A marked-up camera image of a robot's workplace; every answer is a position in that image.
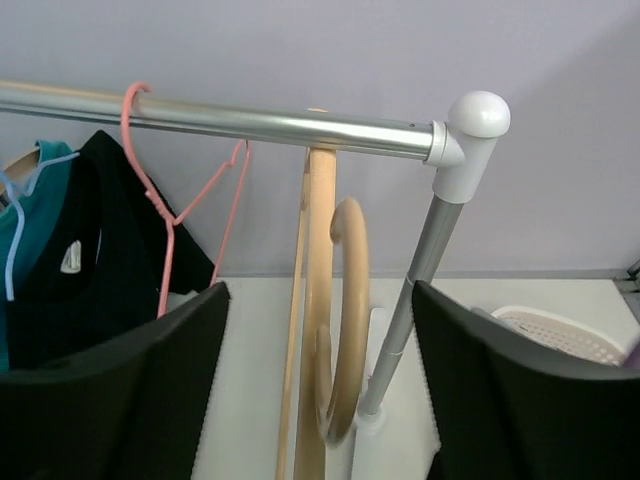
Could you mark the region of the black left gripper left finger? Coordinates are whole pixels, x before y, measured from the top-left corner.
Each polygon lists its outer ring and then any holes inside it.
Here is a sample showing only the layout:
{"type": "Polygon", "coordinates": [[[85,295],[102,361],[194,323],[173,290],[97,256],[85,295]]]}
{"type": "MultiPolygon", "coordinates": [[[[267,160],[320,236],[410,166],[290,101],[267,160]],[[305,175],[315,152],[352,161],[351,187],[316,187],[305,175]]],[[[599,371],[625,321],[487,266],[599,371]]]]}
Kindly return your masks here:
{"type": "Polygon", "coordinates": [[[218,282],[119,337],[3,374],[2,478],[190,478],[229,307],[218,282]]]}

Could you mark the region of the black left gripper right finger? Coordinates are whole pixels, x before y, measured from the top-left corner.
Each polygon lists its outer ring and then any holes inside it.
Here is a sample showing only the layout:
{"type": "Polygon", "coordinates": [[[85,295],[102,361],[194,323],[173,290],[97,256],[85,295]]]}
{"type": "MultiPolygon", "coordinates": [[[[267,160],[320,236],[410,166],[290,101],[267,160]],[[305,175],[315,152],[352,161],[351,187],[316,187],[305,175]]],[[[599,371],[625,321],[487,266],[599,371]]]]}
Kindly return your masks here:
{"type": "Polygon", "coordinates": [[[419,281],[412,315],[440,445],[431,479],[635,479],[639,373],[538,344],[419,281]]]}

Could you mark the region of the black t shirt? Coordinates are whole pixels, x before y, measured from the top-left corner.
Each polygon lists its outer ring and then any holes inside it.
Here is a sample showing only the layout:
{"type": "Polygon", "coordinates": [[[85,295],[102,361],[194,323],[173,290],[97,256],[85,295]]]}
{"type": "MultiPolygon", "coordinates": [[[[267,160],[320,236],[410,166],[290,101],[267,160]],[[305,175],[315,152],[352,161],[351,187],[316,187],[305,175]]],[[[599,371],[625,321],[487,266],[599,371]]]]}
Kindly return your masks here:
{"type": "Polygon", "coordinates": [[[49,241],[5,305],[12,370],[40,367],[157,317],[167,233],[144,186],[102,130],[69,161],[49,241]]]}

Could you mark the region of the beige plastic hanger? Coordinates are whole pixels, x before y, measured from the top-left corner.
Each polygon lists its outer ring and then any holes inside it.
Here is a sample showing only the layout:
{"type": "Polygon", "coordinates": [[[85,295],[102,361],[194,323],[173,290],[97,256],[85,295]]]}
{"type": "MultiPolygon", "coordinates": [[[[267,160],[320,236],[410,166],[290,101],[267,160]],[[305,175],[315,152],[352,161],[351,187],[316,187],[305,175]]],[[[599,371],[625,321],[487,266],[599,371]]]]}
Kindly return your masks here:
{"type": "Polygon", "coordinates": [[[369,246],[358,201],[336,198],[338,147],[307,148],[299,203],[275,476],[322,479],[349,433],[369,336],[369,246]]]}

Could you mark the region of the pink wire hanger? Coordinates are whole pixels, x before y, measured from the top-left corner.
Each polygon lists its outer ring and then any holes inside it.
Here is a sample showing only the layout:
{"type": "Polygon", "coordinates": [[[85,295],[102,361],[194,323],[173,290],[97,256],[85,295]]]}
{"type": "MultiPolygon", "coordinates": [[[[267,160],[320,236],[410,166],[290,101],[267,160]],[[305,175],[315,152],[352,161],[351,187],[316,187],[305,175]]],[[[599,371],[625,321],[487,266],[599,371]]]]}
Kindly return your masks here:
{"type": "Polygon", "coordinates": [[[184,220],[191,214],[191,212],[195,209],[195,207],[205,198],[205,196],[209,193],[209,191],[215,186],[215,184],[217,183],[219,178],[222,176],[222,174],[227,169],[230,169],[235,166],[235,164],[237,163],[237,157],[238,157],[240,148],[244,147],[245,155],[244,155],[244,161],[242,164],[242,170],[241,170],[237,187],[234,193],[234,198],[230,208],[229,216],[226,221],[226,227],[224,230],[220,248],[214,262],[214,269],[213,269],[213,273],[212,273],[209,285],[213,286],[216,283],[216,280],[219,274],[219,267],[225,255],[227,242],[232,231],[240,195],[243,189],[244,180],[249,167],[250,158],[251,158],[251,146],[248,140],[240,140],[234,147],[230,159],[224,162],[218,168],[218,170],[207,181],[205,186],[198,192],[198,194],[187,205],[187,207],[179,215],[175,216],[170,211],[166,202],[161,198],[159,191],[154,186],[154,183],[151,181],[150,177],[144,171],[141,163],[138,161],[137,156],[135,154],[135,150],[132,142],[132,135],[131,135],[130,118],[131,118],[131,112],[133,110],[134,102],[136,100],[136,96],[139,91],[143,91],[147,93],[147,92],[151,92],[152,88],[149,84],[142,81],[138,81],[138,82],[132,83],[126,89],[123,100],[122,100],[122,107],[121,107],[121,114],[120,114],[120,133],[121,133],[121,139],[122,139],[122,146],[123,146],[123,150],[127,158],[127,161],[131,166],[131,168],[133,169],[133,171],[135,172],[136,176],[141,181],[142,185],[144,186],[145,197],[150,201],[150,203],[153,205],[153,207],[155,208],[160,218],[163,220],[165,230],[167,233],[161,288],[160,288],[160,294],[159,294],[159,304],[157,309],[157,317],[160,318],[166,313],[166,309],[167,309],[167,301],[168,301],[168,295],[169,295],[169,287],[170,287],[171,273],[173,268],[174,250],[175,250],[176,227],[181,226],[184,223],[184,220]]]}

